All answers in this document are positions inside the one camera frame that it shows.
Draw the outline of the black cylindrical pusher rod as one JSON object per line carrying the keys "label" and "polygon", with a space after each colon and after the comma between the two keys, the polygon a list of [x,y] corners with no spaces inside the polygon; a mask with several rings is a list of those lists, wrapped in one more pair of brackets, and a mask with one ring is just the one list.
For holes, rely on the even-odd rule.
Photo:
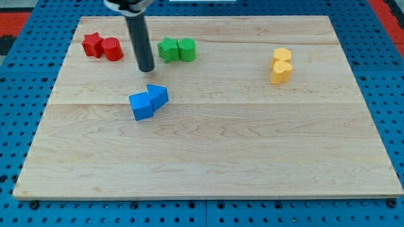
{"label": "black cylindrical pusher rod", "polygon": [[155,64],[152,47],[144,14],[141,13],[132,17],[127,16],[126,23],[136,56],[138,69],[145,73],[154,70]]}

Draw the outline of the white and black rod mount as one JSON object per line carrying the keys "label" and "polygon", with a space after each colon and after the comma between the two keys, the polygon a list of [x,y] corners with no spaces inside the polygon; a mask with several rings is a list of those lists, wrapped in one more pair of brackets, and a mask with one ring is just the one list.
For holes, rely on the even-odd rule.
{"label": "white and black rod mount", "polygon": [[154,0],[103,0],[106,7],[124,16],[138,16],[144,13]]}

